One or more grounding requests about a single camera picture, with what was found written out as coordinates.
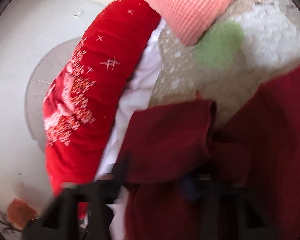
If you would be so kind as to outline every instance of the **embroidered star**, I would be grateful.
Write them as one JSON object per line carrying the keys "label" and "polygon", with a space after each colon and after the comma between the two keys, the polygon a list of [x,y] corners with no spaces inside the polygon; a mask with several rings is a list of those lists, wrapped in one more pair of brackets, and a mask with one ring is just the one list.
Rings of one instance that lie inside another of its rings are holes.
{"label": "embroidered star", "polygon": [[87,71],[87,74],[88,74],[90,71],[91,71],[91,72],[94,72],[93,67],[94,67],[94,66],[92,66],[91,68],[88,67],[89,70]]}
{"label": "embroidered star", "polygon": [[96,41],[98,41],[98,40],[102,41],[102,38],[103,38],[103,36],[98,35],[98,39]]}
{"label": "embroidered star", "polygon": [[112,69],[114,69],[115,64],[120,65],[121,62],[116,61],[116,60],[115,60],[115,57],[113,57],[113,60],[108,59],[108,62],[101,62],[100,64],[102,64],[102,65],[107,65],[107,72],[108,72],[110,64],[112,64]]}

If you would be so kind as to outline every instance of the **embroidered pattern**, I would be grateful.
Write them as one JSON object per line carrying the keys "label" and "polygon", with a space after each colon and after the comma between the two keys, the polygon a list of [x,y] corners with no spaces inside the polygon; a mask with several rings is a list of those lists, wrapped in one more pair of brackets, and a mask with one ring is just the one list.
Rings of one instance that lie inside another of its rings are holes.
{"label": "embroidered pattern", "polygon": [[[92,123],[96,120],[92,111],[86,109],[88,99],[85,97],[85,93],[95,84],[95,81],[80,76],[84,73],[84,65],[81,64],[81,60],[87,52],[82,50],[85,40],[80,41],[65,69],[57,76],[57,80],[63,78],[63,90],[61,92],[63,102],[57,103],[57,111],[44,119],[49,146],[52,146],[56,141],[60,141],[65,146],[70,145],[72,130],[77,130],[82,123]],[[54,93],[58,93],[55,82],[47,92],[43,103],[51,94],[54,97]]]}

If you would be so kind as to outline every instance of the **orange object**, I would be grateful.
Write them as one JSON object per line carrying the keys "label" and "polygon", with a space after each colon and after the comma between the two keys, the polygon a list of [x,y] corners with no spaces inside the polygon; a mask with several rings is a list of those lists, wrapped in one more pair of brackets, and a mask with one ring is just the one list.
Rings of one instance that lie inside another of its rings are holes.
{"label": "orange object", "polygon": [[37,212],[22,200],[14,199],[7,208],[7,218],[17,229],[23,229],[29,220],[37,218]]}

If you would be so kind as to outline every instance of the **maroon fabric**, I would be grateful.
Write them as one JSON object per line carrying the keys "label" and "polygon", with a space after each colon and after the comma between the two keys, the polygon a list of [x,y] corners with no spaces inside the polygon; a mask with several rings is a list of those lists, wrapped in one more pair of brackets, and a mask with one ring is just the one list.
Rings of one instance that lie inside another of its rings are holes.
{"label": "maroon fabric", "polygon": [[214,103],[199,100],[133,114],[121,158],[129,152],[129,240],[198,239],[200,207],[174,181],[204,164],[216,178],[246,184],[265,221],[283,239],[300,236],[300,67],[260,86],[209,138]]}

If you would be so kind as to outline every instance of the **red garment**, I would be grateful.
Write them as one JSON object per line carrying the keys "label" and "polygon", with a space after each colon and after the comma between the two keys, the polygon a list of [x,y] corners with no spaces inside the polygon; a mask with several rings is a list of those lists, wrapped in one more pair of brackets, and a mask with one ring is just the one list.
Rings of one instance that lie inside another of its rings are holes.
{"label": "red garment", "polygon": [[260,86],[212,139],[211,101],[135,112],[119,158],[130,154],[129,240],[199,239],[200,208],[174,180],[207,160],[216,178],[240,182],[282,239],[300,237],[300,67]]}
{"label": "red garment", "polygon": [[116,0],[93,21],[43,103],[53,192],[92,182],[119,97],[160,16],[143,0]]}

